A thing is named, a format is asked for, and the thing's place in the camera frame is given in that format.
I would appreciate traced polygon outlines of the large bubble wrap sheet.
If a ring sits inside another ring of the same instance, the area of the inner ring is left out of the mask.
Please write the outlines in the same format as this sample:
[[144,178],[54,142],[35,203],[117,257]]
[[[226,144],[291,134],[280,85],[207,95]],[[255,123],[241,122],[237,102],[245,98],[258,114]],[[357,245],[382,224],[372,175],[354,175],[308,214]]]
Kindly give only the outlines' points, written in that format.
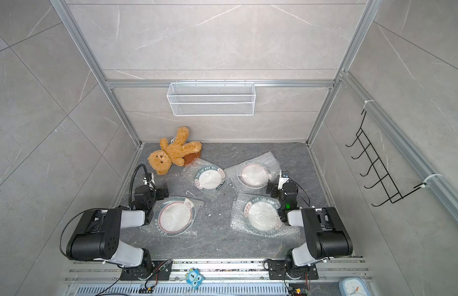
[[273,198],[239,194],[233,202],[230,227],[240,233],[264,238],[300,235],[300,228],[285,225],[277,210],[280,203]]

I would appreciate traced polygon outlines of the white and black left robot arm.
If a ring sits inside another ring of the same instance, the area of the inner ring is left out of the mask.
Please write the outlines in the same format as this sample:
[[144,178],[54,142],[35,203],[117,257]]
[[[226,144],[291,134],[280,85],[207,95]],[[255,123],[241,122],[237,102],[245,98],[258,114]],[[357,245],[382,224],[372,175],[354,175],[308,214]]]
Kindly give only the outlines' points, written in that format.
[[66,257],[75,261],[101,261],[120,267],[123,281],[156,279],[160,271],[169,272],[172,260],[153,261],[150,252],[120,240],[121,230],[151,223],[157,201],[169,197],[166,185],[135,189],[131,207],[88,209],[80,214],[75,231],[66,246]]

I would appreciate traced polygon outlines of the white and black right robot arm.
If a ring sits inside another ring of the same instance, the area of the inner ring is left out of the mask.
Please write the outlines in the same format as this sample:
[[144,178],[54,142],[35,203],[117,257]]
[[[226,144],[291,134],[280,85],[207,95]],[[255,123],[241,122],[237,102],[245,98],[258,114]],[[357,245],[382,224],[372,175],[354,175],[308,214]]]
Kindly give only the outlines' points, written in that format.
[[279,220],[301,228],[305,243],[288,250],[284,260],[267,259],[263,266],[271,280],[318,279],[316,264],[352,255],[353,244],[334,207],[299,207],[298,184],[289,178],[269,181],[266,193],[280,203]]

